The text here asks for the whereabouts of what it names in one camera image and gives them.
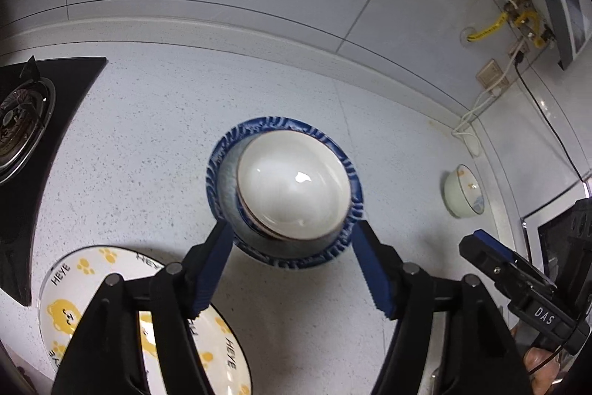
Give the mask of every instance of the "digital display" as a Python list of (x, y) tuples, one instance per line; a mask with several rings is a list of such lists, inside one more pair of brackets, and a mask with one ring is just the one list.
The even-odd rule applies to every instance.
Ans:
[(575, 48), (575, 53), (578, 54), (579, 50), (581, 50), (584, 42), (586, 41), (584, 16), (582, 15), (582, 11), (579, 6), (579, 0), (565, 0), (565, 3), (567, 4), (571, 32), (573, 33), (573, 47)]

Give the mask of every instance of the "gas stove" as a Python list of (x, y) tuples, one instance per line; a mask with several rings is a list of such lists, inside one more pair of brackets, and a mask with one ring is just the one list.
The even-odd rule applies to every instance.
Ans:
[(31, 248), (51, 164), (100, 58), (36, 61), (0, 68), (0, 288), (31, 304)]

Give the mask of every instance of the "white countertop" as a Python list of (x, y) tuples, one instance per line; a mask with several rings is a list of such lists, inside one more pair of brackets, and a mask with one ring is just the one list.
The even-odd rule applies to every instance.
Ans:
[[(463, 143), (437, 121), (376, 94), (270, 61), (175, 45), (81, 42), (2, 61), (31, 54), (109, 59), (51, 169), (34, 237), (33, 306), (0, 292), (0, 339), (47, 376), (54, 373), (36, 303), (48, 268), (99, 243), (164, 262), (182, 258), (214, 224), (205, 196), (213, 146), (253, 117), (297, 118), (333, 138), (354, 161), (378, 237), (432, 275), (475, 272), (458, 255), (458, 242), (478, 228), (495, 234), (489, 207), (458, 220), (442, 201), (448, 171), (460, 163), (475, 168)], [(394, 327), (374, 307), (351, 249), (321, 267), (289, 272), (235, 248), (214, 303), (245, 350), (257, 395), (366, 395)], [(434, 346), (426, 373), (437, 360)]]

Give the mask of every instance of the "finger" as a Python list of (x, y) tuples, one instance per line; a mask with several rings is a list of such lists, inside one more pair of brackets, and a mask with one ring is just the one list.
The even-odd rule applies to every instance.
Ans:
[[(551, 353), (546, 350), (531, 348), (524, 356), (524, 365), (530, 371), (543, 363), (550, 355)], [(531, 382), (534, 395), (545, 395), (557, 377), (557, 373), (559, 373), (559, 362), (554, 359), (538, 369)]]

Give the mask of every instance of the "yellow bear plate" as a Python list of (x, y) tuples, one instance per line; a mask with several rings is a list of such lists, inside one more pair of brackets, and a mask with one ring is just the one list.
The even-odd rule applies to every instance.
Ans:
[[(154, 275), (162, 264), (140, 253), (112, 246), (91, 246), (70, 253), (45, 276), (39, 300), (41, 338), (55, 370), (60, 366), (82, 314), (109, 273), (125, 279)], [(140, 340), (152, 395), (166, 395), (149, 312), (138, 314)], [(251, 395), (251, 376), (235, 334), (210, 305), (189, 322), (199, 358), (214, 393)]]

